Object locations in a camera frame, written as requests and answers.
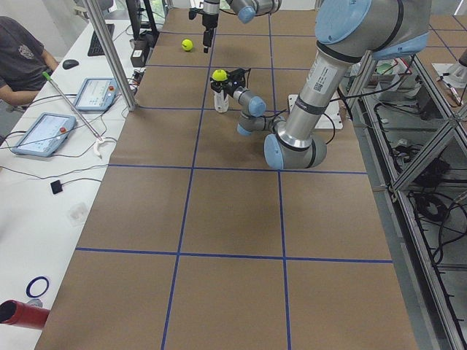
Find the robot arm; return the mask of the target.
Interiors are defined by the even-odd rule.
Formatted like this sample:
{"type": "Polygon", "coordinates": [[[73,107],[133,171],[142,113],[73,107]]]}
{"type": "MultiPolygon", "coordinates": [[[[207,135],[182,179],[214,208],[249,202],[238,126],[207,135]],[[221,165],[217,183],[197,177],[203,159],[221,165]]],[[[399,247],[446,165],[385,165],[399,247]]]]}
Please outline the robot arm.
{"type": "Polygon", "coordinates": [[[237,131],[268,131],[263,151],[273,169],[311,168],[325,159],[327,146],[313,131],[350,67],[365,53],[385,60],[414,55],[428,43],[431,1],[325,1],[314,33],[317,54],[287,119],[266,117],[262,98],[240,80],[242,70],[213,76],[215,108],[227,97],[242,105],[237,131]]]}
{"type": "MultiPolygon", "coordinates": [[[[227,1],[229,8],[243,23],[251,22],[255,17],[271,15],[277,12],[282,2],[280,0],[233,0],[227,1]]],[[[212,47],[215,29],[220,13],[219,0],[200,1],[198,6],[189,9],[188,17],[193,20],[197,14],[201,16],[203,33],[203,52],[208,53],[212,47]]]]}

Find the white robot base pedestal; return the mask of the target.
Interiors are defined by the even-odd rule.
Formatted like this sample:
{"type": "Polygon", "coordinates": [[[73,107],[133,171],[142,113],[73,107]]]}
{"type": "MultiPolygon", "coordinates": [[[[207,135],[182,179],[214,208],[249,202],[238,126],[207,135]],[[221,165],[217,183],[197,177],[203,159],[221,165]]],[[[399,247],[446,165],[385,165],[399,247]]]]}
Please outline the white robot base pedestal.
{"type": "Polygon", "coordinates": [[[287,102],[291,114],[311,115],[314,120],[314,129],[341,130],[343,122],[340,115],[340,106],[338,101],[330,102],[325,109],[322,107],[308,108],[303,101],[298,100],[298,94],[290,94],[287,102]]]}

